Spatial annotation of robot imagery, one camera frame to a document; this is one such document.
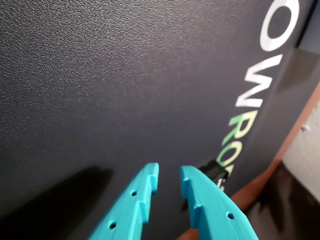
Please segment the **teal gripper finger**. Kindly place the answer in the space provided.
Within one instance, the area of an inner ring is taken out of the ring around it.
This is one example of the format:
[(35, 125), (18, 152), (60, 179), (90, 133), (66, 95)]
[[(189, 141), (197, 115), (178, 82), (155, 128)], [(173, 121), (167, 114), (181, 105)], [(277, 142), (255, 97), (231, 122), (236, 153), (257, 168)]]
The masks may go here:
[(146, 164), (89, 235), (89, 240), (139, 240), (158, 190), (159, 164)]
[(188, 203), (191, 227), (200, 240), (257, 240), (239, 207), (194, 166), (180, 168), (181, 195)]

